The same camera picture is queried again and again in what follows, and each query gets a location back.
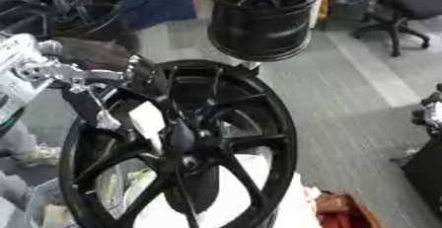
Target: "gray carpet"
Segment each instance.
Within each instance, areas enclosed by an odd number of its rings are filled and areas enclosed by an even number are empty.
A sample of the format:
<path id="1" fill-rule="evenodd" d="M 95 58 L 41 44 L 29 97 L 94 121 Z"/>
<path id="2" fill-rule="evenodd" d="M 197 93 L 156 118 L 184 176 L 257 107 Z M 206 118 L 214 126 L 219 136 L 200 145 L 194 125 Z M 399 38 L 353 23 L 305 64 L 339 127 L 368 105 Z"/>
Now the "gray carpet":
<path id="1" fill-rule="evenodd" d="M 208 4 L 196 0 L 196 5 L 198 20 L 143 31 L 141 54 L 156 62 L 232 62 L 206 38 Z M 427 139 L 422 128 L 410 123 L 410 112 L 442 80 L 442 19 L 412 24 L 431 34 L 432 47 L 422 50 L 418 41 L 403 37 L 399 58 L 389 56 L 385 34 L 356 40 L 348 35 L 354 16 L 332 19 L 327 32 L 313 32 L 304 53 L 266 63 L 261 70 L 261 78 L 280 95 L 297 124 L 299 173 L 306 185 L 354 193 L 383 227 L 441 227 L 389 159 Z M 58 94 L 47 92 L 30 106 L 26 122 L 41 140 L 59 145 L 72 118 Z M 32 184 L 53 176 L 53 171 L 40 169 L 12 170 Z"/>

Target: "white cloth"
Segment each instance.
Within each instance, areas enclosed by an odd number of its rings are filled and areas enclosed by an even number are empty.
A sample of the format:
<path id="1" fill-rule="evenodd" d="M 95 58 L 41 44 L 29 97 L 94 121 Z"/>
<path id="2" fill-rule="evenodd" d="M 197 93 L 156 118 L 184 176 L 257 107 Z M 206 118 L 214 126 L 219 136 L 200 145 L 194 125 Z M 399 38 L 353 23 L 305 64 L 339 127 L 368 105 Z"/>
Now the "white cloth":
<path id="1" fill-rule="evenodd" d="M 237 155 L 237 159 L 254 179 L 261 189 L 268 176 L 268 163 L 263 156 Z M 153 172 L 144 172 L 135 176 L 131 187 L 124 195 L 124 205 L 127 207 L 155 179 Z M 304 188 L 301 177 L 295 174 L 293 183 L 281 202 L 275 228 L 302 227 L 321 228 L 315 215 L 315 198 L 318 189 Z M 201 228 L 222 227 L 250 204 L 249 195 L 233 175 L 227 170 L 220 169 L 220 191 L 210 208 L 198 216 Z M 146 206 L 138 215 L 134 228 L 143 227 L 188 227 L 185 217 L 173 211 L 161 194 Z"/>

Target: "person's leg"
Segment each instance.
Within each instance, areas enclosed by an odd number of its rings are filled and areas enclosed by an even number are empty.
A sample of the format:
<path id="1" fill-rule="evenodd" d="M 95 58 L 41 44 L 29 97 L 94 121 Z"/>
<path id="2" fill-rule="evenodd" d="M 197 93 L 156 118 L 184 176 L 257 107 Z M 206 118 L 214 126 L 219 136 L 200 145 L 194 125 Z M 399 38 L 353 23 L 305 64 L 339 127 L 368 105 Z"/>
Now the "person's leg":
<path id="1" fill-rule="evenodd" d="M 37 144 L 37 138 L 20 120 L 0 139 L 0 148 L 11 151 L 15 159 L 28 166 L 56 165 L 60 157 L 60 148 Z"/>
<path id="2" fill-rule="evenodd" d="M 18 176 L 7 176 L 0 171 L 0 197 L 14 203 L 17 207 L 26 207 L 28 185 Z"/>
<path id="3" fill-rule="evenodd" d="M 0 139 L 0 147 L 10 150 L 15 156 L 26 155 L 32 152 L 36 146 L 37 138 L 20 120 Z"/>

